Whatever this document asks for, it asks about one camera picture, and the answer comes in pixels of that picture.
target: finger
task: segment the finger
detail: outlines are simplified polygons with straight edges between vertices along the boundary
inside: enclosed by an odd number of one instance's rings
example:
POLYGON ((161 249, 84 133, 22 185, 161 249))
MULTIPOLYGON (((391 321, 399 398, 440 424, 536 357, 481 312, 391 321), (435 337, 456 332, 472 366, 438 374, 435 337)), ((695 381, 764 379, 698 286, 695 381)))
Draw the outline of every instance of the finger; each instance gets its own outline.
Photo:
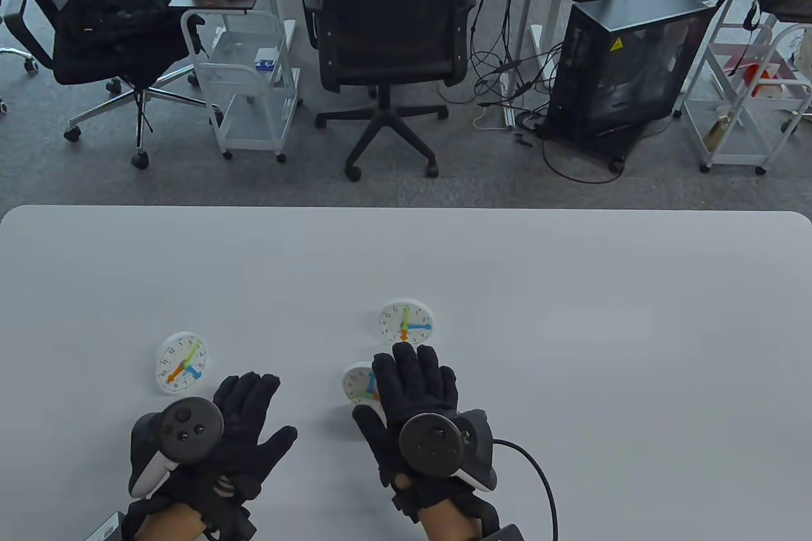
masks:
POLYGON ((299 431, 295 427, 288 425, 277 431, 266 443, 259 447, 262 467, 269 474, 287 451, 293 446, 293 442, 299 437, 299 431))
POLYGON ((265 413, 270 405, 270 398, 276 393, 279 383, 279 376, 262 375, 251 388, 251 393, 247 394, 246 399, 243 401, 242 414, 252 414, 255 417, 261 415, 264 421, 265 413))
POLYGON ((443 366, 440 368, 440 375, 443 376, 443 399, 449 403, 450 407, 456 410, 459 395, 456 391, 456 375, 454 374, 454 370, 448 366, 443 366))
POLYGON ((375 373, 377 393, 381 397, 383 411, 403 396, 403 385, 400 384, 398 367, 389 353, 378 353, 372 362, 372 371, 375 373))
POLYGON ((406 395, 419 397, 426 394, 426 381, 423 379, 414 347, 409 342, 398 342, 392 347, 392 355, 395 356, 400 382, 406 395))
POLYGON ((221 412, 223 408, 225 408, 226 400, 228 396, 231 395, 239 379, 240 376, 229 376, 225 381, 220 383, 220 387, 214 392, 214 397, 212 397, 211 401, 214 402, 216 407, 220 408, 221 412))
POLYGON ((386 427, 377 415, 377 412, 368 405, 357 405, 353 408, 353 420, 362 432, 363 438, 372 449, 375 460, 378 460, 379 451, 386 442, 386 427))
POLYGON ((255 372, 249 372, 240 376, 236 382, 232 392, 226 397, 226 404, 223 410, 223 415, 227 414, 240 414, 243 411, 243 401, 246 400, 247 394, 251 393, 256 381, 259 380, 259 375, 255 372))
POLYGON ((421 344, 417 347, 417 361, 420 362, 423 379, 426 381, 427 393, 438 399, 444 399, 443 376, 440 375, 440 364, 437 361, 435 350, 430 346, 421 344))

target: chair base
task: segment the chair base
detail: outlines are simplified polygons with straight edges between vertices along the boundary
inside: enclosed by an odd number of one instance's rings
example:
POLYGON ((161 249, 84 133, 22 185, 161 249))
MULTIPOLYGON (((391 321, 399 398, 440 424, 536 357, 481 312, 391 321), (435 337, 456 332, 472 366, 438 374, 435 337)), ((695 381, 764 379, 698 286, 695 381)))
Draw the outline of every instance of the chair base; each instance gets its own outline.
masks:
POLYGON ((426 177, 437 178, 440 172, 435 153, 403 121, 403 118, 421 117, 427 114, 437 114, 440 120, 445 120, 449 117, 449 108, 444 105, 391 107, 391 86, 383 85, 377 87, 377 108, 369 107, 344 112, 322 112, 316 115, 316 126, 323 129, 323 127, 327 126, 327 121, 369 121, 353 151, 349 153, 347 160, 344 162, 344 173, 349 181, 358 181, 360 179, 362 172, 356 166, 356 161, 383 127, 392 129, 406 143, 420 152, 429 161, 426 165, 426 177))
POLYGON ((173 82, 174 80, 189 74, 189 72, 193 70, 194 66, 187 65, 183 68, 176 69, 174 72, 164 74, 155 82, 155 86, 150 86, 150 88, 144 89, 144 91, 130 89, 129 91, 110 98, 104 103, 99 103, 96 107, 91 107, 89 110, 82 112, 81 114, 76 115, 67 121, 67 128, 63 134, 64 138, 71 143, 75 143, 76 141, 79 141, 79 135, 81 135, 81 130, 79 129, 80 123, 87 121, 90 118, 98 117, 101 114, 110 112, 117 107, 135 103, 138 107, 138 117, 136 121, 136 153, 134 153, 130 162, 133 167, 137 169, 145 169, 146 167, 150 166, 150 157, 148 157, 146 151, 144 150, 145 126, 148 127, 150 132, 153 130, 145 115, 146 103, 148 100, 151 100, 151 98, 156 98, 156 100, 184 103, 186 105, 195 107, 206 107, 205 101, 196 100, 194 97, 186 97, 186 95, 178 95, 177 93, 172 93, 171 91, 165 91, 164 89, 159 88, 159 86, 173 82))

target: white table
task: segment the white table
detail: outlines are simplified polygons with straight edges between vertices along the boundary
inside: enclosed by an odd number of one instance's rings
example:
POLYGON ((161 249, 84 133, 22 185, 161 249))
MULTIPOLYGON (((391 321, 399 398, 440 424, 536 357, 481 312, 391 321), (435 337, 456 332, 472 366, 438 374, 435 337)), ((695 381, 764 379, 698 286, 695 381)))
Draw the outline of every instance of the white table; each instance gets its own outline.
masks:
MULTIPOLYGON (((73 541, 124 509, 160 342, 201 393, 273 371, 263 437, 299 440, 256 539, 420 539, 339 389, 376 309, 428 303, 462 408, 530 449, 565 541, 800 541, 812 530, 812 230, 789 213, 23 207, 0 225, 0 521, 73 541)), ((491 500, 548 541, 542 485, 496 447, 491 500)))

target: tissue box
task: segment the tissue box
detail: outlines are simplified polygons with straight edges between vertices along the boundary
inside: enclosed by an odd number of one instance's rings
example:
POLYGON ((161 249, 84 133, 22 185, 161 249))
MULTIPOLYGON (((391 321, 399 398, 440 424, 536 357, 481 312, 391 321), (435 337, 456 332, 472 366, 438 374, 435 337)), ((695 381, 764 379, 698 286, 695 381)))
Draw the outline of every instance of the tissue box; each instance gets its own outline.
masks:
POLYGON ((258 72, 273 72, 279 53, 275 48, 261 48, 254 57, 254 66, 258 72))

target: bottle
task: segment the bottle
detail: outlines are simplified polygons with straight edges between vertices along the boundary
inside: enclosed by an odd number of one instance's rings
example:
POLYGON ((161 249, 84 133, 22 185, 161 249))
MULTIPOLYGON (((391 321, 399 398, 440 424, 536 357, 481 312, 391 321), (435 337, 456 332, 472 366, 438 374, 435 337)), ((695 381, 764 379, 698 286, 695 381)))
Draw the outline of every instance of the bottle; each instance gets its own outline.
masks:
POLYGON ((708 131, 708 135, 705 135, 704 140, 708 152, 716 152, 716 148, 722 143, 722 138, 728 132, 728 127, 732 121, 731 115, 725 114, 723 117, 719 117, 719 120, 710 127, 710 131, 708 131))

